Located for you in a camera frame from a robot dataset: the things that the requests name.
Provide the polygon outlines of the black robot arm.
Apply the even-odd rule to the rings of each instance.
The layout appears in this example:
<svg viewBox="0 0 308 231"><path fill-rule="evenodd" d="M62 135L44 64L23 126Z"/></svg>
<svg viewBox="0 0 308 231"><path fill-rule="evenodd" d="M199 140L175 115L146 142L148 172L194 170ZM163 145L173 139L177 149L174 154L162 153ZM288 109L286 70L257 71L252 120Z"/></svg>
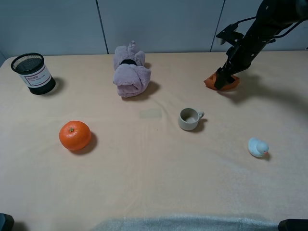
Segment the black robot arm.
<svg viewBox="0 0 308 231"><path fill-rule="evenodd" d="M234 74L248 69L269 43L289 34L308 19L306 0L264 0L256 16L228 25L216 37L231 44L227 60L216 71L217 90L235 82Z"/></svg>

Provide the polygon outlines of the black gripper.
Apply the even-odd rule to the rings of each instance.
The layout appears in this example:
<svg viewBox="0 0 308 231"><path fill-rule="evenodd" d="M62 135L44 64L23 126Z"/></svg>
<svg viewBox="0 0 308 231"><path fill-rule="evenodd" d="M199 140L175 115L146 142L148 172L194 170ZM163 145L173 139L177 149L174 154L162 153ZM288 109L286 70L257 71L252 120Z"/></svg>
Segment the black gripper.
<svg viewBox="0 0 308 231"><path fill-rule="evenodd" d="M238 81L237 72L246 70L255 57L266 46L267 39L247 33L240 41L227 50L227 61L217 71L215 88L222 89L226 84Z"/></svg>

